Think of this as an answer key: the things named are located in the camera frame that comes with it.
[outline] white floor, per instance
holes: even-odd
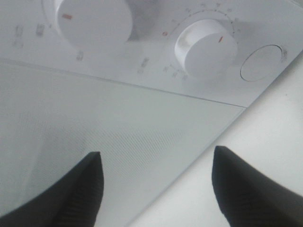
[[[130,226],[228,227],[211,184],[216,145],[303,196],[303,54]]]

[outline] white appliance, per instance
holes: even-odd
[[[0,216],[100,151],[130,223],[303,49],[287,0],[0,3]]]

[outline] round button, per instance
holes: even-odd
[[[175,56],[184,71],[201,79],[224,73],[237,50],[234,38],[212,19],[200,20],[187,27],[175,44]]]
[[[132,31],[132,14],[124,0],[55,0],[56,27],[84,51],[112,52]]]
[[[281,59],[282,50],[280,47],[276,45],[264,46],[246,59],[241,68],[241,77],[249,82],[270,77],[281,63]]]

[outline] red indicator mark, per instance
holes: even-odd
[[[65,19],[68,19],[68,20],[71,20],[72,19],[72,15],[69,15],[69,14],[62,14],[62,17],[65,18]]]

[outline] white knob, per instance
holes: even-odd
[[[58,33],[85,51],[119,49],[132,31],[124,0],[54,0]]]
[[[176,58],[184,71],[201,79],[224,73],[237,50],[234,38],[212,19],[200,20],[187,27],[175,45]]]

